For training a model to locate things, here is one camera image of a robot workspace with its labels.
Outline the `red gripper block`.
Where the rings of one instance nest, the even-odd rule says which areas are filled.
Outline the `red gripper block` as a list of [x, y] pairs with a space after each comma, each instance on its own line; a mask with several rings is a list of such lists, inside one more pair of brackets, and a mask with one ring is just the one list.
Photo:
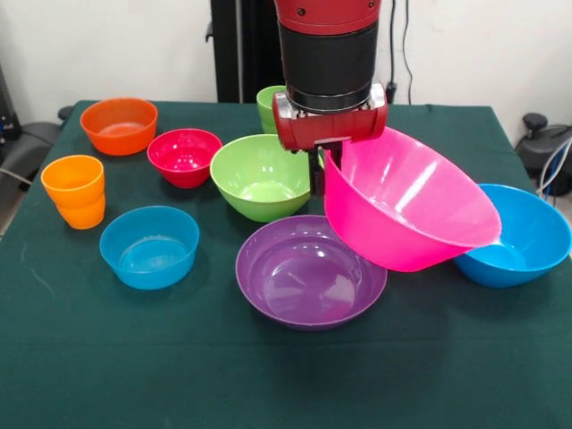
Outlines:
[[322, 196], [324, 160], [317, 146], [329, 143], [331, 158], [336, 167], [341, 168], [342, 141], [380, 137], [387, 122], [388, 105], [380, 82], [373, 83], [364, 104], [342, 113], [314, 114], [300, 110], [282, 91], [273, 96], [273, 117], [278, 138], [285, 150], [310, 150], [310, 192], [314, 196]]

